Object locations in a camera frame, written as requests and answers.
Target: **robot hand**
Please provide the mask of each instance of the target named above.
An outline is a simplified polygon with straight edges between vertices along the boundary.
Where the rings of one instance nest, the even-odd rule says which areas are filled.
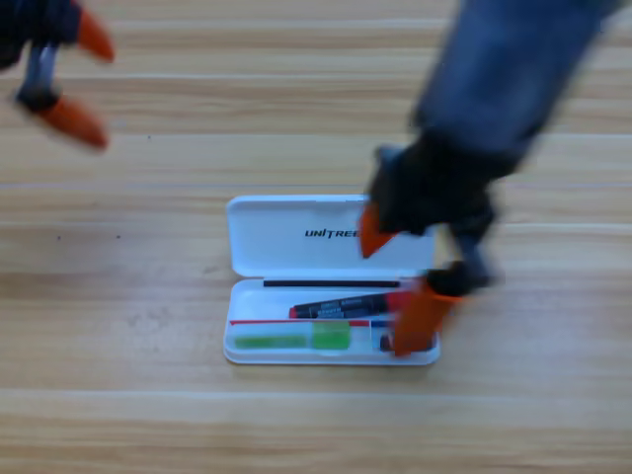
[[[25,80],[16,104],[44,126],[96,149],[108,146],[99,118],[53,84],[57,51],[78,46],[105,63],[115,59],[101,22],[73,0],[0,0],[0,70],[15,66],[31,45]]]
[[[398,233],[421,236],[428,227],[447,224],[462,260],[421,278],[384,343],[395,356],[425,351],[446,315],[493,280],[479,249],[496,220],[487,183],[474,174],[443,173],[431,163],[431,153],[419,154],[421,149],[419,143],[378,148],[378,171],[359,224],[362,255],[370,258]],[[442,165],[449,163],[448,156],[440,158]]]

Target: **red strip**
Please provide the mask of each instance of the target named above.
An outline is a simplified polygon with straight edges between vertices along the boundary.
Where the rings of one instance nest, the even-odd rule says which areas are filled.
[[[327,319],[327,320],[313,320],[313,319],[241,319],[230,321],[230,325],[234,326],[236,324],[270,324],[270,323],[334,323],[341,322],[340,319]],[[345,321],[349,323],[352,328],[368,328],[370,327],[370,321],[362,321],[359,319],[354,319]]]

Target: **orange fingertip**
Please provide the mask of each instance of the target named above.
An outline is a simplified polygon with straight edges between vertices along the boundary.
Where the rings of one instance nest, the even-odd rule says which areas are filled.
[[[77,44],[106,62],[115,60],[115,46],[105,26],[82,7]]]
[[[435,334],[441,331],[445,317],[462,299],[438,294],[424,281],[395,324],[394,355],[402,357],[424,351]]]
[[[47,126],[85,145],[105,150],[109,139],[99,118],[81,103],[61,97],[54,107],[36,113]]]
[[[360,217],[358,235],[362,256],[368,259],[397,234],[379,232],[377,207],[375,204],[370,203],[364,208],[362,216]]]

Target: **open case lid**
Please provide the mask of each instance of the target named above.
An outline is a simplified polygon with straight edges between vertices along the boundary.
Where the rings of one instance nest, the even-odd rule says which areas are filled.
[[[398,235],[363,259],[362,195],[245,196],[227,205],[233,270],[242,277],[398,279],[433,265],[435,232]]]

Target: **unitree logo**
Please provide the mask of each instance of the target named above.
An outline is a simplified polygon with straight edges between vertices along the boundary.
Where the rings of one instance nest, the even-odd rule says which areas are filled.
[[[332,237],[357,237],[356,230],[306,230],[305,237],[325,237],[331,239]]]

